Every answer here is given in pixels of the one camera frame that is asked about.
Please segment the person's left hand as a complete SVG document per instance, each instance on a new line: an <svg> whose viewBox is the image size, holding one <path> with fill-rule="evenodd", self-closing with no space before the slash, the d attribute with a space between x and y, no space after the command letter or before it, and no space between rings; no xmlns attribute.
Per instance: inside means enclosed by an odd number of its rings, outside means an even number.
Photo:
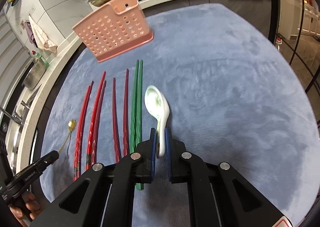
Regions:
<svg viewBox="0 0 320 227"><path fill-rule="evenodd" d="M25 201L25 207L30 211L29 217L34 220L42 212L40 204L36 201L35 196L31 192L25 192L22 197ZM21 208L14 205L9 206L9 208L21 226L27 227L28 225L23 220L25 214Z"/></svg>

